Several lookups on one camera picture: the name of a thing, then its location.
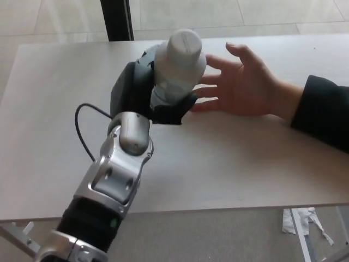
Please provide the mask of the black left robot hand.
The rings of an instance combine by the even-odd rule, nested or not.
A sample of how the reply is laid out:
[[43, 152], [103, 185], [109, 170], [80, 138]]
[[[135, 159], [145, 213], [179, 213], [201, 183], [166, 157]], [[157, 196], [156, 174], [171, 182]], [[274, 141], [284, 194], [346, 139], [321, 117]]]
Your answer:
[[151, 94], [155, 86], [154, 59], [158, 46], [148, 48], [135, 62], [129, 62], [118, 77], [110, 99], [110, 115], [121, 112], [138, 113], [154, 124], [181, 125], [182, 118], [197, 101], [190, 92], [175, 105], [151, 108]]

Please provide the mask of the person's bare hand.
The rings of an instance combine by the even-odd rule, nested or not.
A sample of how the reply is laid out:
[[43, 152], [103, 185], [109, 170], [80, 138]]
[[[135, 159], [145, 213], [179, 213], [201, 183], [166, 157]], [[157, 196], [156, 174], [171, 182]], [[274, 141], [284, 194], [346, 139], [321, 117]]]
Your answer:
[[226, 43], [226, 50], [239, 58], [233, 62], [207, 54], [207, 65], [220, 71], [205, 74], [192, 112], [221, 111], [237, 116], [274, 115], [291, 122], [303, 88], [277, 79], [266, 64], [246, 45]]

